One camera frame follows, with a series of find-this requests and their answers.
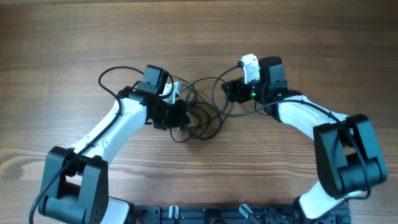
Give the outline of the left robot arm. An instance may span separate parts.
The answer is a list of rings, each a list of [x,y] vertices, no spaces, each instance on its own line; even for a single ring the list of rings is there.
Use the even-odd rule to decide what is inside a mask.
[[[182,85],[163,68],[148,65],[142,80],[112,92],[109,113],[68,148],[53,147],[45,159],[34,213],[64,223],[140,223],[134,204],[109,196],[108,170],[127,140],[145,125],[168,130],[190,122]]]

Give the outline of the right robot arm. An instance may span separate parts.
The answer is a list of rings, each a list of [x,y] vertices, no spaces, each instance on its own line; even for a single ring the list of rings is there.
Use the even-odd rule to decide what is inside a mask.
[[[280,57],[258,59],[248,54],[237,62],[244,75],[222,84],[229,102],[254,100],[278,122],[291,125],[313,140],[318,181],[297,197],[290,223],[317,223],[341,217],[336,210],[350,200],[366,200],[373,186],[387,179],[387,168],[369,118],[335,113],[288,88]]]

